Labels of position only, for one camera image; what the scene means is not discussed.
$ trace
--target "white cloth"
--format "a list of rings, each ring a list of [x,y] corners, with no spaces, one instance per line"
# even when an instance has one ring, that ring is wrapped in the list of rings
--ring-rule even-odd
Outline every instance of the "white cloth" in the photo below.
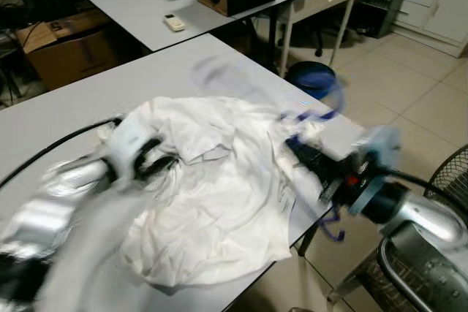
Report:
[[[181,158],[151,185],[156,200],[121,246],[135,273],[163,286],[215,284],[290,256],[290,180],[308,191],[317,184],[288,161],[279,111],[231,98],[158,97],[129,118],[154,128],[159,149]]]

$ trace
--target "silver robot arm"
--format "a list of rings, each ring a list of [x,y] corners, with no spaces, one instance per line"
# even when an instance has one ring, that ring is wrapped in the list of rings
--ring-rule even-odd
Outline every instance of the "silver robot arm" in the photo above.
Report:
[[[176,160],[159,152],[159,144],[151,128],[129,116],[104,150],[58,164],[45,176],[0,237],[0,312],[32,310],[56,253],[87,202],[111,186],[124,190],[141,183]]]
[[[408,188],[388,179],[389,175],[404,176],[392,170],[397,163],[399,143],[396,129],[375,127],[366,131],[356,143],[355,151],[346,159],[335,161],[323,151],[301,144],[298,140],[287,141],[299,161],[318,176],[325,188],[333,184],[329,187],[333,191],[325,190],[320,196],[325,204],[333,202],[346,206],[353,215],[362,213],[379,224],[384,235],[411,222],[426,234],[425,238],[432,245],[452,247],[467,233],[465,223],[447,207],[414,195]],[[447,202],[454,201],[440,189],[433,188]]]

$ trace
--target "black chair leg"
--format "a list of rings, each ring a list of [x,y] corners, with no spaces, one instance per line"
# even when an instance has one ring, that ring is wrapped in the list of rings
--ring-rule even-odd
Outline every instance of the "black chair leg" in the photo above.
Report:
[[[283,23],[279,25],[279,31],[281,32],[282,38],[278,39],[278,46],[282,47],[284,44],[284,35],[286,34],[286,25]]]
[[[315,51],[315,56],[319,58],[320,56],[323,55],[323,38],[322,38],[322,32],[320,28],[317,28],[315,30],[315,34],[317,35],[317,44],[318,44],[318,48]]]
[[[344,30],[343,38],[341,38],[341,43],[347,42],[349,33],[350,33],[350,31],[348,29]]]

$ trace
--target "white table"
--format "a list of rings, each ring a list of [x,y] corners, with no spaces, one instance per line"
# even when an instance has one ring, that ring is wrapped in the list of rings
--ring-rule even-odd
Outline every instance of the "white table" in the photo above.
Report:
[[[293,24],[300,20],[303,20],[304,18],[308,18],[309,16],[315,15],[318,12],[334,7],[335,5],[340,4],[344,1],[347,1],[347,6],[343,20],[341,22],[338,36],[336,37],[335,47],[331,55],[329,65],[332,66],[333,60],[335,59],[336,51],[339,49],[341,39],[343,38],[344,30],[346,29],[348,19],[350,18],[352,4],[354,0],[294,0],[292,4],[288,5],[287,7],[284,7],[283,11],[280,12],[279,15],[279,22],[286,25],[280,64],[280,75],[282,77],[284,77],[284,73],[286,72],[287,55],[290,48],[291,31],[293,29]]]
[[[275,0],[260,7],[226,17],[201,4],[198,0],[90,0],[110,18],[127,30],[151,51],[200,36],[256,12],[287,0]],[[174,14],[185,24],[186,29],[172,32],[164,23],[164,16]]]
[[[194,67],[214,56],[234,66],[238,74],[206,85],[203,77],[195,74]],[[0,126],[7,128],[0,134],[0,179],[65,134],[126,113],[155,96],[214,94],[280,108],[311,100],[280,77],[205,34],[1,111]],[[324,108],[315,100],[312,107]],[[323,141],[325,147],[344,157],[360,133],[359,126],[339,116],[326,123]],[[8,218],[34,193],[47,167],[83,156],[97,143],[95,133],[89,132],[65,143],[22,172],[0,192],[0,218]],[[86,220],[80,221],[62,248],[61,259],[45,290],[48,298],[38,311],[76,312],[79,305],[89,312],[220,312],[267,269],[225,284],[178,291],[163,292],[132,282],[114,267],[118,263],[109,253],[122,240],[129,221],[140,211],[141,198],[113,191],[107,195],[93,203],[93,215],[83,214]],[[314,212],[296,200],[290,217],[291,245],[323,209],[314,207]]]

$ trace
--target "table leg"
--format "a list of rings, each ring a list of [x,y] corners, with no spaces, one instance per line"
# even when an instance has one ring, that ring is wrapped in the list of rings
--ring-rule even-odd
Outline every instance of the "table leg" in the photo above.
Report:
[[[290,50],[291,32],[293,31],[293,22],[288,20],[286,23],[286,29],[284,30],[283,38],[283,51],[281,54],[281,65],[279,68],[279,75],[284,78],[286,73],[287,54]]]
[[[346,11],[344,12],[343,21],[341,22],[341,26],[339,28],[338,36],[337,36],[336,41],[335,41],[335,47],[333,48],[333,53],[331,54],[330,63],[328,64],[328,66],[330,66],[330,67],[333,66],[333,61],[335,60],[336,52],[339,49],[339,46],[341,44],[341,40],[343,39],[343,34],[344,34],[344,31],[346,30],[348,20],[350,19],[350,14],[351,14],[351,9],[352,9],[353,4],[354,4],[354,0],[348,0],[347,5],[346,5]]]
[[[312,239],[314,239],[317,229],[319,229],[319,221],[315,222],[314,225],[310,227],[307,230],[306,234],[304,235],[304,238],[302,239],[301,247],[298,250],[298,255],[300,257],[304,257],[306,255],[306,251],[309,248],[310,243],[312,242]]]
[[[275,50],[276,50],[276,23],[278,21],[278,7],[272,7],[270,9],[270,33],[268,34],[268,57],[267,65],[273,71],[276,71],[275,67]]]

